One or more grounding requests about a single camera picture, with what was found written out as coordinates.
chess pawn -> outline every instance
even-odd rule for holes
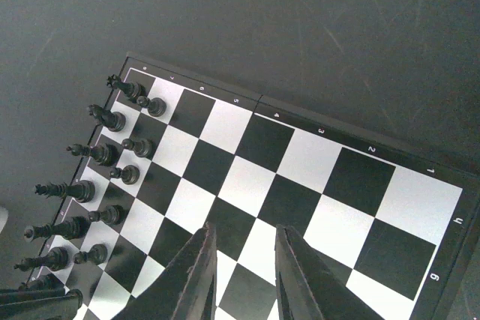
[[[35,185],[35,194],[46,195],[47,198],[57,196],[65,199],[67,196],[72,196],[78,202],[89,202],[95,195],[95,185],[88,180],[80,180],[74,185],[67,185],[61,183],[58,185],[48,183],[47,185]]]
[[[142,108],[147,109],[151,116],[160,116],[167,110],[167,103],[161,100],[159,97],[148,99],[147,97],[138,97],[136,103]]]
[[[28,290],[53,290],[56,287],[56,277],[53,274],[42,275],[36,280],[29,281],[28,283],[21,283],[19,290],[26,292]]]
[[[126,185],[135,184],[140,176],[140,170],[136,166],[127,165],[123,169],[112,168],[110,170],[110,177],[114,179],[121,179]]]
[[[65,269],[68,264],[68,252],[63,247],[54,247],[45,256],[37,258],[24,258],[20,264],[14,265],[13,269],[28,271],[30,269],[47,266],[51,271]]]
[[[90,251],[80,251],[73,256],[75,264],[85,264],[86,262],[93,262],[95,265],[100,265],[107,260],[107,247],[103,244],[95,244]]]
[[[90,211],[88,220],[91,223],[103,221],[107,225],[119,224],[122,221],[123,209],[119,205],[107,205],[104,211]]]
[[[133,150],[138,157],[149,157],[153,151],[153,142],[147,139],[133,141],[132,139],[124,139],[121,146],[126,150]]]
[[[120,89],[120,91],[125,94],[125,97],[133,103],[137,102],[139,96],[145,94],[145,88],[143,85],[138,82],[122,82],[120,76],[117,75],[109,76],[106,83],[106,86],[109,86],[110,88]]]
[[[73,144],[67,147],[75,157],[91,157],[98,165],[112,166],[117,160],[117,149],[111,144],[83,146],[81,144]]]
[[[49,238],[52,235],[60,235],[66,240],[81,238],[84,235],[86,219],[84,217],[71,217],[57,225],[46,224],[45,226],[27,226],[23,232],[23,238],[27,243],[36,238]]]
[[[87,111],[97,125],[103,125],[110,131],[120,131],[125,126],[125,115],[120,112],[111,112],[98,105],[87,106]]]

black chess piece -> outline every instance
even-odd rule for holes
[[[28,283],[21,283],[18,289],[21,292],[35,291],[35,290],[53,290],[58,284],[55,275],[47,274],[38,277],[36,280],[29,281]]]
[[[52,235],[60,235],[66,240],[77,239],[85,234],[86,224],[87,221],[84,217],[71,217],[57,225],[29,225],[23,232],[23,238],[27,243],[32,242],[36,238],[49,238]]]
[[[98,165],[112,166],[118,159],[118,152],[115,146],[111,144],[102,144],[96,146],[83,146],[73,144],[67,147],[67,151],[75,157],[91,157]]]
[[[65,269],[68,264],[68,252],[63,247],[54,247],[45,256],[37,258],[24,258],[20,264],[14,265],[13,269],[28,271],[30,269],[47,266],[51,271]]]
[[[107,205],[103,211],[90,211],[88,220],[91,223],[103,221],[107,225],[119,224],[123,219],[123,208],[120,205]]]
[[[75,264],[85,264],[86,262],[93,262],[95,265],[100,265],[107,260],[107,247],[103,244],[95,244],[90,251],[80,251],[73,256]]]
[[[89,202],[95,195],[95,185],[88,180],[80,180],[73,185],[61,183],[58,185],[48,183],[47,185],[35,185],[35,194],[46,195],[47,198],[57,196],[59,198],[66,198],[72,196],[78,202]]]
[[[111,112],[98,105],[87,106],[87,111],[97,125],[103,125],[110,131],[120,131],[125,126],[125,115],[120,112]]]
[[[147,139],[139,139],[133,141],[132,139],[124,139],[121,146],[126,150],[133,150],[138,157],[149,157],[153,152],[153,142]]]
[[[133,165],[127,165],[123,169],[112,168],[112,170],[110,170],[110,177],[121,179],[126,185],[132,185],[135,184],[140,177],[140,170]]]
[[[143,85],[138,82],[122,82],[120,76],[115,74],[109,76],[106,83],[106,86],[109,86],[110,88],[120,89],[120,91],[125,94],[125,97],[133,103],[137,102],[138,97],[145,95],[145,88]]]
[[[136,103],[142,108],[147,109],[151,116],[160,116],[165,113],[165,110],[167,110],[167,103],[165,103],[159,97],[154,97],[153,99],[148,99],[147,97],[138,97],[138,99],[136,99]]]

black square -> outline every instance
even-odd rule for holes
[[[105,210],[107,205],[120,205],[122,212],[121,218],[123,219],[119,224],[109,225],[110,228],[116,230],[118,233],[122,230],[123,223],[127,219],[128,212],[132,208],[135,198],[117,187],[114,183],[109,183],[105,190],[105,195],[98,206],[99,211]]]
[[[192,234],[172,220],[164,218],[149,255],[165,268],[178,251],[190,240]]]
[[[145,96],[149,95],[150,89],[152,89],[153,83],[155,82],[155,78],[153,76],[146,75],[144,73],[140,73],[134,69],[130,69],[128,72],[127,79],[125,82],[138,82],[139,84],[143,85],[145,88]],[[117,101],[122,103],[130,108],[134,108],[135,110],[140,111],[142,108],[137,105],[137,103],[133,103],[125,97],[122,91],[119,91],[120,95],[118,96]]]
[[[275,287],[237,264],[220,308],[237,320],[267,319],[277,299]]]
[[[252,116],[236,155],[276,172],[292,135],[290,127],[258,115]]]
[[[60,216],[57,218],[55,221],[55,224],[62,223],[62,221],[68,221],[72,217],[80,217],[80,222],[81,222],[81,235],[77,239],[70,239],[69,241],[75,245],[77,249],[82,247],[83,244],[83,239],[85,238],[85,235],[87,235],[87,232],[90,229],[90,222],[88,221],[89,218],[89,212],[81,206],[78,202],[75,200],[71,200],[70,206],[68,207],[67,213],[65,214],[65,219],[62,220],[62,217],[64,214],[60,213]]]
[[[180,179],[178,175],[151,163],[136,197],[165,215]]]
[[[343,148],[323,193],[374,217],[395,167]]]
[[[258,217],[272,226],[291,225],[303,236],[320,196],[312,189],[276,175]]]
[[[92,262],[73,264],[65,285],[70,290],[79,289],[83,295],[83,303],[88,306],[103,272],[102,269]]]
[[[237,207],[216,198],[206,221],[217,229],[217,248],[230,258],[238,260],[255,218]]]
[[[106,264],[105,272],[131,292],[146,257],[142,250],[120,235]]]
[[[164,136],[166,128],[167,125],[165,123],[162,123],[151,116],[140,113],[135,126],[133,127],[130,138],[132,140],[144,138],[153,142],[153,150],[151,154],[147,156],[147,159],[151,160],[157,150],[158,144],[160,144],[162,136]]]
[[[375,219],[354,268],[414,300],[434,250],[428,241]]]
[[[199,140],[183,177],[202,189],[218,195],[233,158],[233,154]]]
[[[342,264],[341,262],[338,262],[337,260],[331,258],[330,256],[325,255],[324,253],[321,253],[318,250],[315,250],[315,252],[320,257],[320,259],[322,259],[322,261],[325,263],[325,265],[327,265],[327,267],[335,275],[335,277],[343,285],[346,286],[347,281],[350,277],[350,274],[352,273],[352,269],[350,269],[348,266]]]
[[[172,114],[169,125],[190,135],[200,137],[215,100],[184,90]]]
[[[109,144],[114,146],[115,148],[114,156],[116,160],[114,164],[112,164],[112,166],[115,166],[120,159],[120,155],[122,155],[122,152],[123,152],[122,146],[103,134],[100,135],[100,138],[98,139],[97,144],[103,145],[103,146],[105,146],[105,144]],[[94,161],[93,159],[90,159],[88,162],[88,167],[92,170],[95,170],[98,174],[102,175],[104,178],[110,179],[110,166],[98,165],[96,161]]]

gray table surface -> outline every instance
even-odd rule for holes
[[[40,244],[27,224],[59,202],[36,183],[69,181],[65,146],[92,130],[107,75],[127,51],[480,160],[479,0],[0,0],[1,287]],[[480,319],[480,250],[451,319]]]

